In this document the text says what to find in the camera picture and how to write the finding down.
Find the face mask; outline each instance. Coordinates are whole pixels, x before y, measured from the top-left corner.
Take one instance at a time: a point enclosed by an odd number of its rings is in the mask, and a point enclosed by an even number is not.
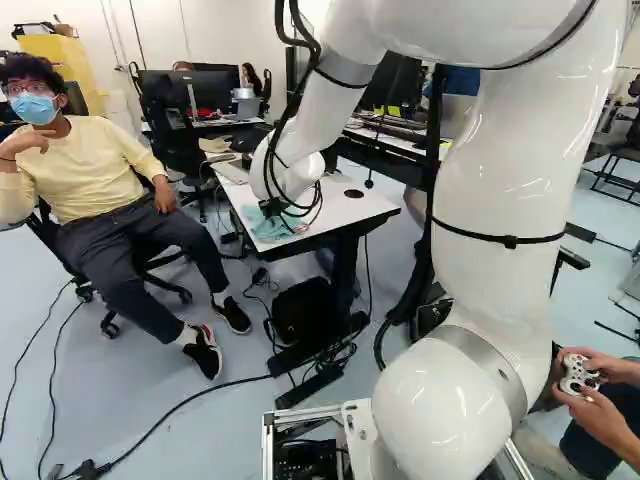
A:
[[[11,108],[25,122],[32,125],[51,123],[58,110],[53,106],[55,97],[39,96],[30,92],[22,92],[11,99]]]

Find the game controller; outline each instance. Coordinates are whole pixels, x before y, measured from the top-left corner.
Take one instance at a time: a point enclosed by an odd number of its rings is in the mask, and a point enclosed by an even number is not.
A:
[[[588,357],[577,353],[565,355],[562,363],[564,363],[567,373],[558,383],[560,390],[574,397],[588,398],[582,394],[582,387],[591,387],[596,390],[600,388],[600,383],[598,382],[600,372],[598,370],[587,370],[584,366],[587,361],[589,361]]]

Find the floor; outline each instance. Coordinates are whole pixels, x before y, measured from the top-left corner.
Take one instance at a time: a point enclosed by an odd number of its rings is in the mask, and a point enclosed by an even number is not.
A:
[[[593,162],[590,164],[590,168],[596,166]],[[347,163],[341,168],[347,175],[366,178],[367,170],[363,168]],[[621,166],[620,172],[630,178],[640,178],[640,170],[634,170],[633,166]],[[374,188],[402,205],[402,185],[381,176],[374,175],[373,179]],[[592,181],[591,174],[581,174],[570,220],[598,232],[608,241],[634,247],[640,239],[640,208],[589,191]],[[224,222],[218,225],[215,209],[209,213],[208,226],[218,236],[217,227],[224,231]],[[404,289],[414,262],[412,246],[419,236],[419,229],[404,211],[370,235],[374,325],[358,339],[358,352],[345,377],[306,401],[304,407],[340,403],[371,394],[378,376],[371,352],[373,336],[385,312]],[[584,272],[563,269],[552,301],[555,340],[563,345],[589,345],[618,356],[637,355],[637,345],[593,324],[594,320],[600,320],[627,334],[632,334],[637,327],[633,317],[607,299],[630,268],[629,255],[602,243],[590,245],[573,238],[566,238],[563,243],[589,259],[592,267]],[[68,275],[26,227],[2,232],[0,251],[3,252],[0,398],[4,399],[13,378],[15,360],[47,315],[49,304]],[[251,271],[259,262],[228,260],[225,266],[239,296],[250,283]],[[312,255],[277,262],[268,265],[268,269],[280,290],[319,273]],[[195,304],[185,308],[174,295],[153,292],[178,316],[189,321],[212,320],[205,283],[190,265],[176,264],[160,274],[194,293]],[[359,259],[358,275],[361,281],[366,279],[364,254]],[[255,293],[265,299],[274,295],[260,289]],[[266,373],[265,360],[271,345],[261,328],[264,312],[255,301],[242,299],[241,303],[255,320],[251,335],[238,337],[226,325],[214,323],[225,354],[221,382]],[[355,307],[366,309],[367,304],[368,292],[365,291]],[[18,372],[6,436],[0,446],[0,455],[12,480],[35,478],[37,458],[50,431],[52,411],[47,382],[55,336],[76,305],[72,289],[65,290],[53,310],[50,324],[34,342]],[[625,305],[640,313],[640,305],[635,302],[628,301]],[[54,463],[64,463],[68,472],[87,458],[99,464],[112,459],[173,405],[210,386],[180,352],[163,347],[126,322],[122,324],[123,335],[116,341],[103,338],[98,329],[103,314],[104,307],[98,301],[82,306],[62,336],[53,388],[57,404],[56,435],[45,461],[46,471]],[[405,345],[404,331],[391,331],[385,342],[385,357],[393,358]],[[294,377],[300,379],[302,374],[303,371],[295,372]],[[173,415],[111,476],[123,480],[259,479],[262,469],[260,416],[272,409],[273,400],[289,387],[289,380],[283,376],[202,397]],[[554,441],[562,435],[568,421],[565,409],[530,418],[534,428]],[[620,469],[613,478],[637,477],[629,469]]]

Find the person's hand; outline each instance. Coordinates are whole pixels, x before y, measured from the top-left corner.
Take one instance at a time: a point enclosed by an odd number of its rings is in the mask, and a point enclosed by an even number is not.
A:
[[[597,390],[583,387],[582,394],[591,399],[587,400],[563,392],[557,383],[553,384],[552,389],[553,395],[569,407],[569,413],[576,423],[603,445],[623,456],[629,445],[638,443],[613,402]]]
[[[588,370],[600,371],[601,376],[598,379],[600,383],[637,384],[638,381],[640,381],[640,364],[611,357],[587,347],[563,348],[558,352],[555,362],[556,369],[561,371],[563,376],[565,369],[562,359],[570,353],[577,353],[589,357],[589,361],[585,363],[585,367]]]
[[[21,133],[2,143],[2,148],[0,149],[2,155],[0,156],[14,160],[15,155],[30,148],[39,148],[40,153],[45,154],[49,150],[49,138],[55,135],[55,130],[32,130]]]
[[[177,208],[176,196],[164,175],[153,177],[153,185],[156,189],[156,208],[160,213],[171,213]]]

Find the robotic arm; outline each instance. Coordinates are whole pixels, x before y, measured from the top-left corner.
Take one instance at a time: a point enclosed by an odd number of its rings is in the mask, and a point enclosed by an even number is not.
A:
[[[309,78],[276,148],[286,165],[277,176],[291,198],[322,175],[315,152],[340,135],[364,90],[350,87],[366,83],[386,50],[484,69],[476,106],[435,187],[432,257],[455,305],[443,325],[382,373],[372,399],[384,449],[411,480],[475,478],[544,385],[557,234],[613,79],[628,10],[628,0],[332,5],[322,73]],[[260,199],[268,198],[265,152],[263,144],[250,177]]]

